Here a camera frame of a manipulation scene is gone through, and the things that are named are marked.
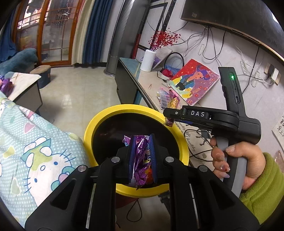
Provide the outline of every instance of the hello kitty blanket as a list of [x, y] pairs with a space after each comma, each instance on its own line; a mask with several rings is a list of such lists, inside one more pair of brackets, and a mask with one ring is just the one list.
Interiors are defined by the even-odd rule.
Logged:
[[89, 166], [78, 136], [61, 131], [0, 92], [0, 197], [23, 227], [81, 164]]

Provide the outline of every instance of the fingernail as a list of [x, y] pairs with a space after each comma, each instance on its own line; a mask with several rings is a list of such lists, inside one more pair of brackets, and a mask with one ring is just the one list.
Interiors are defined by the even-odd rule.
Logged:
[[231, 170], [230, 167], [225, 164], [222, 164], [220, 168], [222, 171], [225, 171], [225, 172], [229, 172]]
[[229, 154], [229, 153], [233, 152], [234, 150], [235, 150], [235, 146], [232, 145], [232, 146], [226, 148], [226, 153]]
[[216, 158], [217, 158], [219, 161], [224, 161], [224, 160], [225, 160], [224, 155], [222, 155], [221, 153], [216, 154]]
[[229, 178], [230, 176], [227, 174], [227, 173], [225, 173], [225, 172], [221, 172], [220, 173], [220, 176], [221, 177], [224, 177], [224, 178]]

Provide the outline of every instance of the gripper handle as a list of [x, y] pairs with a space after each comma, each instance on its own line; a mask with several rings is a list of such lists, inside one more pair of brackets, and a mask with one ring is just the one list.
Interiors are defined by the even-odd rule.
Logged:
[[217, 147], [224, 152], [225, 160], [231, 169], [228, 172], [230, 177], [224, 178], [223, 182], [237, 197], [239, 197], [247, 171], [247, 159], [244, 157], [232, 157], [226, 153], [225, 149], [229, 146], [229, 140], [227, 138], [216, 137], [216, 142]]

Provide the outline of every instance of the table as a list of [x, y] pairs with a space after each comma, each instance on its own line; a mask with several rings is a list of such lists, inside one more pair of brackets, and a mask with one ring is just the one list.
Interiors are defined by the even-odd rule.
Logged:
[[40, 78], [40, 75], [15, 72], [11, 78], [14, 88], [8, 99], [39, 115], [42, 99], [37, 80]]
[[[117, 83], [117, 94], [122, 104], [139, 104], [148, 106], [156, 111], [163, 113], [160, 109], [160, 103], [157, 99], [157, 91], [162, 87], [167, 89], [163, 80], [157, 78], [157, 71], [144, 72], [140, 70], [140, 62], [135, 59], [120, 58], [118, 61], [115, 81]], [[180, 98], [178, 109], [187, 103]], [[182, 133], [187, 129], [197, 130], [198, 128], [186, 125], [180, 122], [175, 122]], [[210, 138], [210, 133], [201, 131], [187, 131], [185, 137], [190, 151], [193, 154], [210, 150], [211, 146], [204, 137]], [[212, 160], [210, 151], [199, 155], [205, 160]], [[190, 158], [190, 164], [194, 167], [206, 165], [211, 170], [214, 170], [212, 162], [205, 162], [195, 158]]]

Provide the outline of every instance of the stool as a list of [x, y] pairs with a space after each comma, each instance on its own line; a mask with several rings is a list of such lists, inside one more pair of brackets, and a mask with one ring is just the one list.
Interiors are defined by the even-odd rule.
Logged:
[[30, 72], [30, 74], [41, 76], [41, 78], [37, 81], [39, 89], [44, 88], [47, 84], [50, 83], [50, 70], [51, 66], [41, 65]]

